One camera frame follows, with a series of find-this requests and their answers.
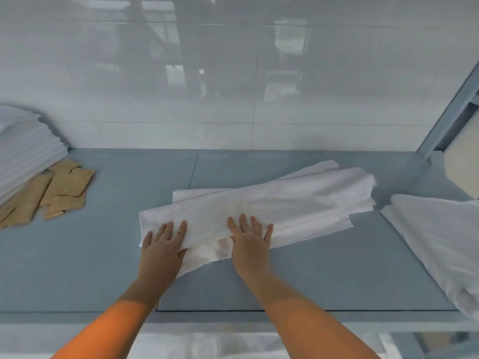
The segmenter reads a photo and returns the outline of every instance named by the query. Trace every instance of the forearm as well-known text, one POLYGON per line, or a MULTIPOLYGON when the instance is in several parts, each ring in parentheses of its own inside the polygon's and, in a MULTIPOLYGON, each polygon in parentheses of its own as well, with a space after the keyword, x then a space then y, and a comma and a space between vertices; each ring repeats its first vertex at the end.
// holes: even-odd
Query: forearm
POLYGON ((114 304, 53 358, 126 358, 136 335, 160 295, 153 284, 133 282, 114 304))
POLYGON ((275 325, 292 359, 377 358, 327 312, 272 274, 249 287, 275 325))

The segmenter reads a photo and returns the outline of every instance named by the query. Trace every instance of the hand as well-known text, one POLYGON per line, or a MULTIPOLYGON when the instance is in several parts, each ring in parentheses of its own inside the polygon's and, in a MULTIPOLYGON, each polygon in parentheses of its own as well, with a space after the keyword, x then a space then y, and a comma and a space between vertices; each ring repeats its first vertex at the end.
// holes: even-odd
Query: hand
POLYGON ((263 238, 261 224, 253 216, 251 217, 251 229, 244 214, 239 216, 239 227, 233 218, 228 218, 228 228, 233 236, 233 252, 231 258, 236 272, 251 287, 256 280, 270 273, 269 247, 273 225, 268 225, 263 238))
POLYGON ((155 237, 153 232, 148 232, 143 240, 136 281, 157 288, 159 296, 175 281, 180 271, 186 249, 178 250, 186 228, 186 221, 183 221, 176 235, 171 238, 173 222, 169 222, 160 227, 155 237))

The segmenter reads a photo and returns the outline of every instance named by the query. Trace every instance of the finger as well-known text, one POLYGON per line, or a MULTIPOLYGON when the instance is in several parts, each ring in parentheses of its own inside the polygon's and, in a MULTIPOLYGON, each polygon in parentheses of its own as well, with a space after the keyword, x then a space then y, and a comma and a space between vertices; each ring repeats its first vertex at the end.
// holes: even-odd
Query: finger
POLYGON ((155 239, 153 239, 154 242, 159 241, 159 238, 161 237, 165 229, 166 229, 166 223, 163 223, 161 227, 159 228, 158 233, 155 235, 155 239))
POLYGON ((253 232, 255 235, 261 238, 263 236, 263 227, 261 226, 260 222, 256 220, 255 216, 251 217, 251 224, 253 225, 253 232))
POLYGON ((272 224, 268 225, 268 229, 266 230, 266 234, 264 235, 264 241, 266 242, 268 247, 271 244, 272 229, 273 229, 273 225, 272 224))
POLYGON ((173 233, 173 226, 173 222, 168 222, 168 224, 166 224, 165 231, 159 238, 161 241, 169 241, 171 239, 171 233, 173 233))
POLYGON ((183 242, 184 235, 186 234, 186 228, 188 227, 188 224, 186 223, 186 220, 182 221, 180 224, 180 228, 178 228, 178 231, 176 232, 175 237, 172 239, 174 240, 176 244, 178 244, 178 247, 181 246, 181 243, 183 242))
POLYGON ((178 252, 178 258, 180 259, 180 262, 183 263, 183 258, 184 258, 184 255, 186 254, 188 248, 186 249, 182 249, 181 251, 178 252))
POLYGON ((246 216, 244 214, 241 214, 239 216, 239 227, 241 228, 241 231, 244 233, 251 232, 251 228, 248 225, 248 221, 246 220, 246 216))
POLYGON ((240 227, 236 225, 235 220, 231 217, 228 218, 228 228, 235 237, 240 237, 243 234, 240 227))
POLYGON ((143 239, 143 244, 141 245, 141 250, 145 250, 149 247, 149 245, 151 244, 151 238, 153 237, 153 232, 152 231, 149 231, 145 237, 145 239, 143 239))

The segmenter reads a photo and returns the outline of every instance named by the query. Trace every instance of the person's left hand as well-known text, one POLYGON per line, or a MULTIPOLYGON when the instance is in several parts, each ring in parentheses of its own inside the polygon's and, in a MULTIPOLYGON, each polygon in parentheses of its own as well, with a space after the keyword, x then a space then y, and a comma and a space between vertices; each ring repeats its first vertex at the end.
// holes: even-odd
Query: person's left hand
POLYGON ((178 252, 186 227, 183 221, 174 237, 171 237, 173 222, 163 224, 154 237, 153 232, 148 232, 141 246, 137 281, 157 288, 159 294, 175 281, 186 253, 186 249, 178 252))

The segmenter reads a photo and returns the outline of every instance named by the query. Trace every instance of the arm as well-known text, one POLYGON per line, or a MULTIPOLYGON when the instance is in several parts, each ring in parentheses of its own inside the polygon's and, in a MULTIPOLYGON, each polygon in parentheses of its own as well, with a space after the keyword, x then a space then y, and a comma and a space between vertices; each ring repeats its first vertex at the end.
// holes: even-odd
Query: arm
POLYGON ((251 217, 233 218, 233 264, 276 327, 292 359, 377 359, 375 352, 322 308, 276 277, 269 267, 272 225, 263 238, 262 227, 251 217))
POLYGON ((186 233, 182 222, 171 238, 173 222, 149 232, 141 248, 138 276, 118 300, 85 327, 53 359, 124 359, 138 332, 180 270, 186 250, 178 252, 186 233))

